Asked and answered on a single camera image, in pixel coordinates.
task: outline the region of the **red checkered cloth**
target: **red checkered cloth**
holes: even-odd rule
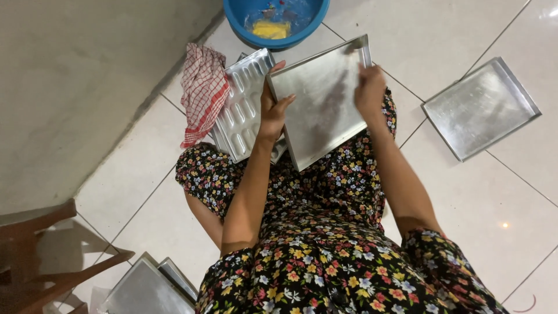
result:
[[[225,59],[211,48],[188,43],[180,100],[186,108],[188,127],[181,148],[199,143],[209,133],[229,96]]]

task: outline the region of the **hand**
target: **hand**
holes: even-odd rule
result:
[[[283,60],[277,63],[271,70],[273,73],[285,67],[286,62]],[[277,104],[271,94],[271,89],[267,83],[267,79],[263,83],[263,92],[260,101],[262,103],[262,121],[259,125],[258,137],[275,143],[281,136],[281,131],[285,125],[285,109],[289,106],[296,96],[291,94],[281,99]]]
[[[359,85],[354,90],[354,103],[362,116],[368,123],[370,120],[384,118],[382,113],[383,97],[386,92],[386,80],[379,65],[365,68],[358,65]]]

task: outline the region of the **black floral dress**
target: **black floral dress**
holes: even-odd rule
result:
[[[383,112],[395,136],[389,90]],[[245,166],[202,143],[180,156],[176,180],[223,219]],[[196,312],[507,313],[443,234],[413,230],[401,246],[385,237],[385,201],[366,130],[300,173],[283,156],[259,243],[209,268]]]

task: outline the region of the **wall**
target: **wall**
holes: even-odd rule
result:
[[[72,197],[221,7],[221,0],[2,1],[0,213]]]

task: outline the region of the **woman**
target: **woman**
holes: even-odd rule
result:
[[[180,156],[176,179],[221,251],[197,312],[507,313],[444,236],[396,146],[396,111],[381,68],[360,67],[359,76],[354,100],[367,130],[300,173],[288,156],[270,167],[295,96],[275,104],[267,83],[247,162],[233,164],[209,144]],[[386,198],[401,247],[380,224]]]

